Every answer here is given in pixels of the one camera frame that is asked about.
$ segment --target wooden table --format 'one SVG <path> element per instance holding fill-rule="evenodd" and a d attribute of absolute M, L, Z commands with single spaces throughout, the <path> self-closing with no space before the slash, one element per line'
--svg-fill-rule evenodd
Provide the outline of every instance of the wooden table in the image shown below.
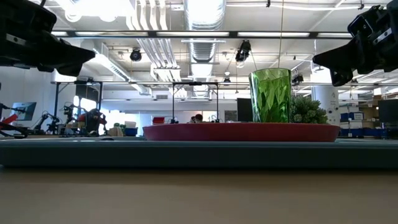
<path fill-rule="evenodd" d="M 0 170 L 5 224 L 396 224 L 396 172 Z"/>

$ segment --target green glass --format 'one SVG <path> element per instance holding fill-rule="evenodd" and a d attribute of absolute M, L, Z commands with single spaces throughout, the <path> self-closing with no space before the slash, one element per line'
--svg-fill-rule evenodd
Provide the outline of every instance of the green glass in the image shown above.
<path fill-rule="evenodd" d="M 267 68 L 250 74 L 254 122 L 289 122 L 291 79 L 291 71 L 285 68 Z"/>

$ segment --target monitor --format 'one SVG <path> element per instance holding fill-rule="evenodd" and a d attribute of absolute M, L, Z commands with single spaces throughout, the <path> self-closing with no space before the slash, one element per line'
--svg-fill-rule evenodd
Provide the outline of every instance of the monitor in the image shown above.
<path fill-rule="evenodd" d="M 379 101 L 379 119 L 380 122 L 398 122 L 398 100 L 380 100 Z"/>
<path fill-rule="evenodd" d="M 252 122 L 253 121 L 253 108 L 251 99 L 238 98 L 236 99 L 238 104 L 238 121 L 241 122 Z"/>
<path fill-rule="evenodd" d="M 17 108 L 20 110 L 24 110 L 25 113 L 11 111 L 11 115 L 17 114 L 18 119 L 17 121 L 32 121 L 33 114 L 36 109 L 36 102 L 29 102 L 29 103 L 14 103 L 12 105 L 13 108 Z"/>

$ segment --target white column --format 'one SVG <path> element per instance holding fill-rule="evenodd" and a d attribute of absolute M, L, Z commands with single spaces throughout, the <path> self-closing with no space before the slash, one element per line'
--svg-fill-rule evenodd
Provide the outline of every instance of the white column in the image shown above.
<path fill-rule="evenodd" d="M 313 86 L 311 88 L 312 100 L 318 100 L 320 108 L 326 110 L 328 123 L 340 125 L 340 111 L 338 104 L 338 90 L 331 85 L 330 71 L 327 68 L 314 68 L 311 74 L 311 82 L 330 83 L 330 85 Z"/>
<path fill-rule="evenodd" d="M 326 110 L 328 123 L 340 125 L 340 112 L 338 104 L 338 90 L 333 86 L 313 86 L 311 89 L 312 100 L 318 100 L 320 108 Z"/>

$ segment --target red plate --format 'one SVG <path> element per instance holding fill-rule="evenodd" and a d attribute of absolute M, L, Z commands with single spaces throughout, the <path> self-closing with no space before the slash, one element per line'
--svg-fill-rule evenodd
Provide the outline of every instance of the red plate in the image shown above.
<path fill-rule="evenodd" d="M 144 127 L 150 141 L 307 141 L 333 142 L 340 131 L 330 124 L 200 123 Z"/>

